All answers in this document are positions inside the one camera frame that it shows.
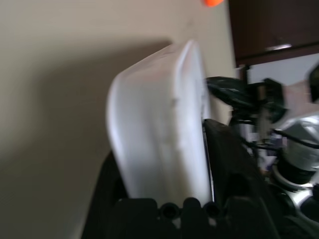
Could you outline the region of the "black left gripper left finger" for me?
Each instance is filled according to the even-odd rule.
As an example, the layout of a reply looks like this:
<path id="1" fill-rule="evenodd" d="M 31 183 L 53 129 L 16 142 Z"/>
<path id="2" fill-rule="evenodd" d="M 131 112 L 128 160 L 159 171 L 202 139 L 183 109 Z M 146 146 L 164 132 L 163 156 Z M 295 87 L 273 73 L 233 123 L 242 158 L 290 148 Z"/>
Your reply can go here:
<path id="1" fill-rule="evenodd" d="M 83 239 L 105 239 L 113 206 L 127 192 L 112 152 L 102 164 L 82 233 Z"/>

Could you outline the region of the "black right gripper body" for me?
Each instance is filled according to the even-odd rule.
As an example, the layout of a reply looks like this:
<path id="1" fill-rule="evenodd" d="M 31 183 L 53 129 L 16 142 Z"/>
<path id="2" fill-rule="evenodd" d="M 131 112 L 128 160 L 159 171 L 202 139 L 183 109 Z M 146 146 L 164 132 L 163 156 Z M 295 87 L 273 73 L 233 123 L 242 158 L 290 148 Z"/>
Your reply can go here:
<path id="1" fill-rule="evenodd" d="M 243 103 L 233 107 L 232 116 L 237 120 L 255 121 L 261 110 L 266 109 L 270 113 L 270 122 L 276 123 L 287 112 L 283 85 L 271 78 L 246 85 L 243 96 Z"/>

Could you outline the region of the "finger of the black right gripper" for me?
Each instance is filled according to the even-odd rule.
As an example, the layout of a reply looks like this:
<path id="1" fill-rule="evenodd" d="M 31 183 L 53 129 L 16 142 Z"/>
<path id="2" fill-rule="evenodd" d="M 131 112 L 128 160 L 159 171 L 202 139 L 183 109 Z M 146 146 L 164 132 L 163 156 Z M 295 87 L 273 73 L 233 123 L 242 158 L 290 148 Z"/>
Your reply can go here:
<path id="1" fill-rule="evenodd" d="M 229 77 L 208 77 L 206 83 L 210 94 L 228 105 L 238 104 L 239 83 Z"/>

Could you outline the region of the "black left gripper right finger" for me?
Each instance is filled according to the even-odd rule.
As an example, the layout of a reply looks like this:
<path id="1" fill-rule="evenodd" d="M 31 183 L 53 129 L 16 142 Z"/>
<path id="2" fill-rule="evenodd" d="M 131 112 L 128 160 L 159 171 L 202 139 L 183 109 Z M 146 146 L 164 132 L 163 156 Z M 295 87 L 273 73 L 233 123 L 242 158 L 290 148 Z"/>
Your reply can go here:
<path id="1" fill-rule="evenodd" d="M 204 121 L 215 202 L 223 206 L 232 196 L 260 197 L 267 204 L 274 196 L 256 160 L 250 156 L 232 128 L 212 119 Z"/>

